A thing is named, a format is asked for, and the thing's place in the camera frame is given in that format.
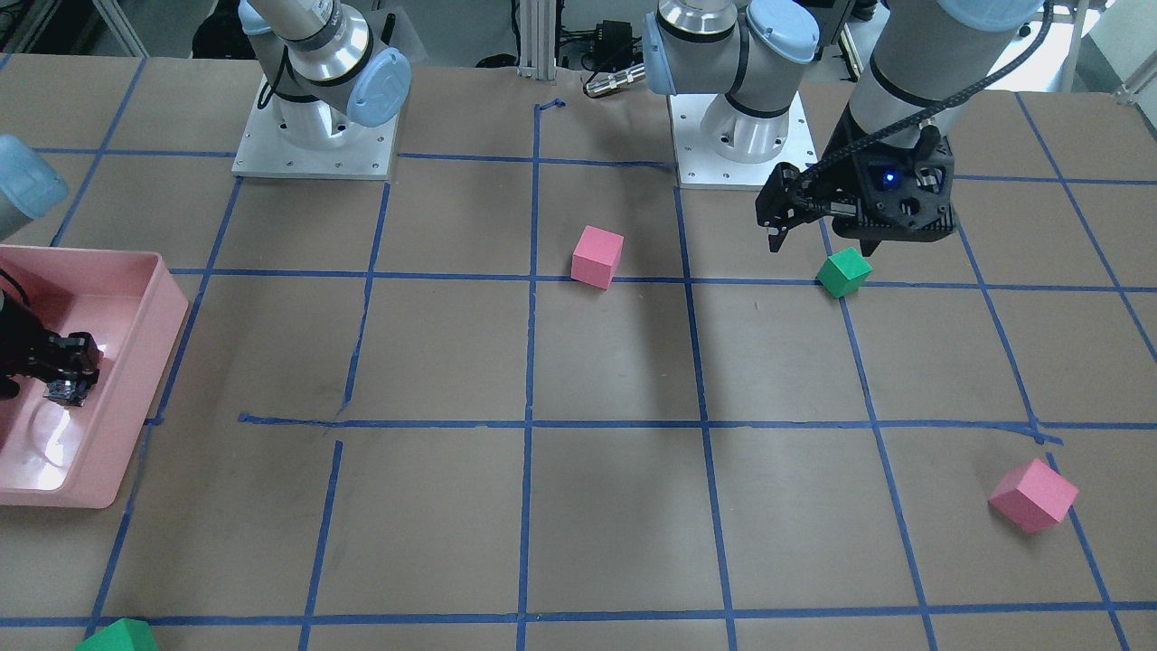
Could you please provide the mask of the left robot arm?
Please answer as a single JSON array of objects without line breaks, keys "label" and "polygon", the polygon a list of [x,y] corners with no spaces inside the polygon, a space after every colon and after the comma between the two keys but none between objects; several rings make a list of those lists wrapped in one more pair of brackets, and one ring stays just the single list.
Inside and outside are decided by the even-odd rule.
[{"label": "left robot arm", "polygon": [[[798,225],[830,219],[871,256],[884,241],[935,242],[957,231],[949,132],[967,99],[1029,60],[997,59],[1051,1],[891,1],[867,71],[815,165],[778,162],[756,199],[757,225],[778,252]],[[727,160],[771,160],[767,127],[784,134],[790,104],[821,28],[794,1],[659,1],[644,17],[642,57],[653,93],[712,96],[707,130]]]}]

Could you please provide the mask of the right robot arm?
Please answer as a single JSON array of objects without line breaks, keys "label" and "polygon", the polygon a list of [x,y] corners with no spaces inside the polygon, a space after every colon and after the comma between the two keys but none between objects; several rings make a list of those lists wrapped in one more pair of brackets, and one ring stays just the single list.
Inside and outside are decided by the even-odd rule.
[{"label": "right robot arm", "polygon": [[[385,180],[398,117],[410,95],[408,58],[391,45],[396,16],[340,1],[242,1],[239,24],[263,67],[233,173],[287,180]],[[81,405],[100,382],[91,334],[43,325],[19,281],[3,273],[3,400],[20,376],[45,395]]]}]

